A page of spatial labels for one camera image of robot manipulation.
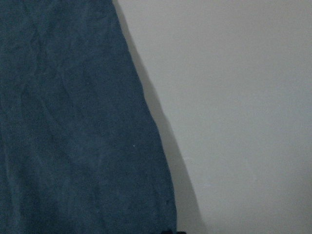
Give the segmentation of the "black printed t-shirt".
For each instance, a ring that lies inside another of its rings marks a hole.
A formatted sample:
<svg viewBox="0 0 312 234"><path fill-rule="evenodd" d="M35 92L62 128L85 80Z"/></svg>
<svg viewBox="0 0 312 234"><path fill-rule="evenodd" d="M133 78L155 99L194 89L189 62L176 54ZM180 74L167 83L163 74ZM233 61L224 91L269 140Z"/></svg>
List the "black printed t-shirt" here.
<svg viewBox="0 0 312 234"><path fill-rule="evenodd" d="M0 3L0 231L177 233L159 131L110 0Z"/></svg>

